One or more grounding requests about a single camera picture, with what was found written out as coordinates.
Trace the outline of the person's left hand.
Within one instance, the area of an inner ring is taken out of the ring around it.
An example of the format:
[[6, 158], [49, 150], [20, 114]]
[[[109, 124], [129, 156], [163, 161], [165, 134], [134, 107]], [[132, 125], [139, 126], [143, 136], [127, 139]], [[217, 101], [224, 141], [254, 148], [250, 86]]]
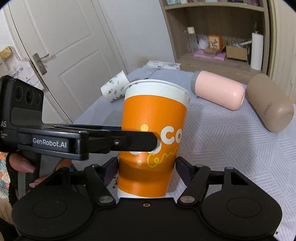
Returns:
[[[34, 173], [35, 167], [29, 163], [27, 159], [22, 157], [21, 155], [17, 153], [13, 153], [9, 157], [9, 163], [13, 169], [16, 171], [22, 172], [22, 173]], [[72, 166], [72, 160], [70, 159], [61, 159], [57, 166], [55, 167], [54, 171], [57, 171], [60, 168], [64, 167], [71, 167]], [[29, 186], [31, 188], [35, 188], [37, 185], [39, 185], [42, 181], [44, 181], [49, 175], [42, 176], [38, 179], [36, 179], [34, 182], [30, 183]]]

